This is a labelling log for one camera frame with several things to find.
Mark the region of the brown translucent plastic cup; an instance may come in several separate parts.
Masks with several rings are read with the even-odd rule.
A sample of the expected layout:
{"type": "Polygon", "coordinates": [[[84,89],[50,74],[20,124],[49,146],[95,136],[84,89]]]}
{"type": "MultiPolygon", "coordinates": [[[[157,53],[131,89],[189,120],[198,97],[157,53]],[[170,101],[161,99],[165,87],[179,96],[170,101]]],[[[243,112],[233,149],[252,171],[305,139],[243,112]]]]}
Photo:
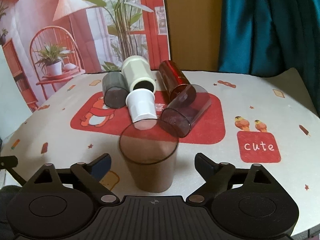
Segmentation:
{"type": "Polygon", "coordinates": [[[142,191],[161,193],[172,185],[179,137],[175,129],[159,119],[145,119],[125,128],[119,149],[142,191]]]}

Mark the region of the purple translucent plastic cup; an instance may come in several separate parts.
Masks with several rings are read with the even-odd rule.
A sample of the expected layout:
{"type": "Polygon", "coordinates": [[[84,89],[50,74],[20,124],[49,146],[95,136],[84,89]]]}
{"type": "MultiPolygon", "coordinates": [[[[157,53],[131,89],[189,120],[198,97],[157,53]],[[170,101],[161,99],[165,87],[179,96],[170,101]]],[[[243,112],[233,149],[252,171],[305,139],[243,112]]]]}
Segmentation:
{"type": "Polygon", "coordinates": [[[194,128],[205,111],[211,106],[212,100],[209,93],[201,86],[191,84],[196,89],[196,98],[187,107],[181,106],[181,98],[185,92],[179,94],[162,111],[160,119],[170,124],[179,138],[186,137],[194,128]]]}

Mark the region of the grey translucent plastic cup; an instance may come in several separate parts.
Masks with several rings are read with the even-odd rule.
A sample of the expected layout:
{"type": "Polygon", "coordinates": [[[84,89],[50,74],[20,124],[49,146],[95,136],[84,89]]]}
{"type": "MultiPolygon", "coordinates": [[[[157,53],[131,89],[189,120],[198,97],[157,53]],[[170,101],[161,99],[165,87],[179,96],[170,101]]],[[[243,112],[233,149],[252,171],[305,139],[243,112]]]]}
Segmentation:
{"type": "Polygon", "coordinates": [[[103,99],[107,107],[120,109],[129,94],[127,81],[121,72],[108,72],[102,79],[103,99]]]}

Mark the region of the small white ribbed cup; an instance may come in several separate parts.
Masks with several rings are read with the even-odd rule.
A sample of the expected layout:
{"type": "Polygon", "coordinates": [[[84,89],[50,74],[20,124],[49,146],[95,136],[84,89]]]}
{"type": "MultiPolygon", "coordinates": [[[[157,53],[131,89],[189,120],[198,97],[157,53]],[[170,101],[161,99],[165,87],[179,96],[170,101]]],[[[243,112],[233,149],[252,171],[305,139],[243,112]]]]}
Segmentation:
{"type": "Polygon", "coordinates": [[[136,129],[144,131],[157,124],[155,95],[152,91],[145,88],[133,90],[126,97],[126,105],[136,129]]]}

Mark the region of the red translucent plastic cup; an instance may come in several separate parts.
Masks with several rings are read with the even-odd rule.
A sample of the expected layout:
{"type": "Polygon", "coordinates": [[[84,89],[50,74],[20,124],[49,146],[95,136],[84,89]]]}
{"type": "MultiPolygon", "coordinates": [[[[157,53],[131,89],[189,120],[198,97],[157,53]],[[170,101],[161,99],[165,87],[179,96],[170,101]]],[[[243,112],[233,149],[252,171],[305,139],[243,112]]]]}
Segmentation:
{"type": "Polygon", "coordinates": [[[165,60],[159,65],[159,72],[170,102],[179,94],[185,92],[181,98],[181,106],[187,107],[193,103],[196,98],[196,89],[190,84],[176,63],[171,60],[165,60]]]}

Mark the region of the pale green ribbed cup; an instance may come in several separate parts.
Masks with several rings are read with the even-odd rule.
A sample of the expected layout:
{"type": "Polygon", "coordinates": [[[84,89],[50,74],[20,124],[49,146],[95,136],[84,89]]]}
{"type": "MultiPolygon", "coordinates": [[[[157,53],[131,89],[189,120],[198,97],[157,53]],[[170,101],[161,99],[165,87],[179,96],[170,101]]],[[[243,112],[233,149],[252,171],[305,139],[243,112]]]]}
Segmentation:
{"type": "Polygon", "coordinates": [[[121,73],[127,81],[129,91],[144,88],[155,94],[156,81],[148,61],[142,56],[130,56],[121,65],[121,73]]]}

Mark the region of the pink living room backdrop poster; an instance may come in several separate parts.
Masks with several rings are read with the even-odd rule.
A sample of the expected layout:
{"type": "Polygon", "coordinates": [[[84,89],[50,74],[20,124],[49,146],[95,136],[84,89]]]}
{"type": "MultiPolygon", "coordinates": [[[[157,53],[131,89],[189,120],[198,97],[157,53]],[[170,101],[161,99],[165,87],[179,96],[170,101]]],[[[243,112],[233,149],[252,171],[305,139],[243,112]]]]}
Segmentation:
{"type": "Polygon", "coordinates": [[[157,69],[170,57],[164,0],[1,0],[1,47],[35,111],[71,78],[129,56],[157,69]]]}

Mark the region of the white folding board stand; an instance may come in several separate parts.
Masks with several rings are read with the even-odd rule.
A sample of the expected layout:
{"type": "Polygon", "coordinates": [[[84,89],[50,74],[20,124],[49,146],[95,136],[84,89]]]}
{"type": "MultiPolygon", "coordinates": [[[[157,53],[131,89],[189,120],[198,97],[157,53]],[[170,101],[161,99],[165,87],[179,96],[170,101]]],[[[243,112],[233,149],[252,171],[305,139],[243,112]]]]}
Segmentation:
{"type": "Polygon", "coordinates": [[[31,115],[6,61],[1,47],[0,68],[0,134],[4,140],[14,133],[31,115]]]}

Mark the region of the white cartoon bear table mat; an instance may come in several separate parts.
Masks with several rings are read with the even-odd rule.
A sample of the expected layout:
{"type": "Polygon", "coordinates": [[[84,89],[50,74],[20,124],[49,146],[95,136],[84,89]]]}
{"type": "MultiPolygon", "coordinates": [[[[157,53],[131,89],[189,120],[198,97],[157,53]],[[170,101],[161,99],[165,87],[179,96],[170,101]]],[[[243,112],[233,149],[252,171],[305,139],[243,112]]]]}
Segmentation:
{"type": "Polygon", "coordinates": [[[191,124],[172,112],[162,117],[169,98],[155,74],[156,118],[134,125],[127,107],[104,104],[103,74],[73,78],[39,107],[4,144],[1,154],[18,159],[16,172],[29,179],[43,164],[67,168],[111,156],[102,184],[119,197],[141,195],[119,149],[120,139],[138,139],[176,158],[167,195],[188,196],[203,184],[194,158],[238,168],[260,163],[279,181],[299,208],[294,233],[319,224],[319,116],[296,69],[261,78],[243,74],[186,72],[191,95],[191,124]]]}

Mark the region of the teal blue curtain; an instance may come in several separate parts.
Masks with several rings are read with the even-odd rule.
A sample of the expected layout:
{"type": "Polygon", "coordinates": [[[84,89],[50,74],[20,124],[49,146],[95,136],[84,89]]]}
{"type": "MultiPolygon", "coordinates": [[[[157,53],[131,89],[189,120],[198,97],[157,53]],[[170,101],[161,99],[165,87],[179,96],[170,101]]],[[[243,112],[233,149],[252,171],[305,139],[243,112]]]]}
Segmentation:
{"type": "Polygon", "coordinates": [[[319,0],[222,0],[218,70],[272,77],[290,68],[319,109],[319,0]]]}

